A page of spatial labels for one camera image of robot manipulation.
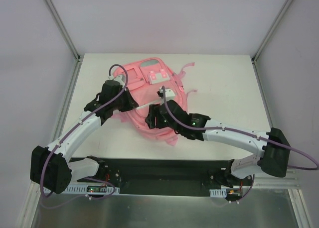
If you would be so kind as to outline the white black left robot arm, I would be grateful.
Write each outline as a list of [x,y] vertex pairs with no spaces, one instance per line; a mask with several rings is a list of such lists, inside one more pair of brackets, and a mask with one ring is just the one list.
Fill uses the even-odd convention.
[[126,85],[123,75],[106,80],[101,92],[85,106],[72,128],[46,147],[37,146],[32,151],[31,181],[42,189],[60,194],[72,181],[90,178],[99,183],[105,179],[107,168],[104,160],[94,156],[75,162],[70,159],[88,136],[113,116],[114,111],[127,112],[138,107]]

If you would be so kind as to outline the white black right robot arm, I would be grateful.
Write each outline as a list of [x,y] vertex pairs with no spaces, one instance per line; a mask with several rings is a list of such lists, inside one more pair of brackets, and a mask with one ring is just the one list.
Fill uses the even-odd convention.
[[203,114],[189,114],[174,100],[150,105],[145,121],[150,129],[169,127],[190,140],[219,142],[250,152],[245,158],[229,160],[224,170],[214,174],[220,185],[232,188],[242,179],[259,173],[277,178],[286,176],[289,143],[278,128],[269,132],[242,131]]

